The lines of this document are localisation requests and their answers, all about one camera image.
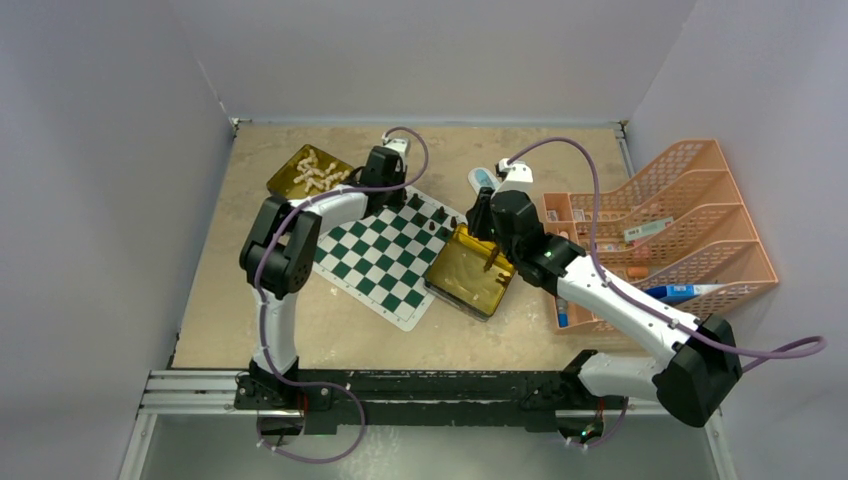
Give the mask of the brown chess king piece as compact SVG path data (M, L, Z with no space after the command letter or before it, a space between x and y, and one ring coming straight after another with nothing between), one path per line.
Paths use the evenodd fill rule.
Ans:
M491 269L491 267L495 263L497 257L499 256L499 254L500 254L500 250L497 246L495 246L491 249L489 255L487 256L484 267L483 267L484 272L487 272Z

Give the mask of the gold tin brown pieces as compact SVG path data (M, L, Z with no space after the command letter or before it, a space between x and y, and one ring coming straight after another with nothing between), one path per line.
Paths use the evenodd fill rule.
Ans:
M465 223L458 224L428 267L424 275L425 286L477 320L488 321L516 273L501 252L491 269L483 271L487 256L495 246L470 236Z

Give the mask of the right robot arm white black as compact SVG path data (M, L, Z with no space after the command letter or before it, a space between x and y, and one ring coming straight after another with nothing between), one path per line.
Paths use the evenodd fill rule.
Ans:
M493 242L526 283L598 315L648 352L580 354L561 381L569 404L584 407L601 396L656 401L682 423L702 427L741 379L724 317L698 318L619 279L579 244L546 232L526 193L483 187L467 219L470 235Z

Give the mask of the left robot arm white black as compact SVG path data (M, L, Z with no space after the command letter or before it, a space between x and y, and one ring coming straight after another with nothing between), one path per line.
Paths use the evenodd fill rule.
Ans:
M295 407L302 396L295 345L296 303L309 279L321 235L398 207L405 198L409 143L386 139L330 190L291 200L267 198L239 256L256 298L258 344L237 379L239 408Z

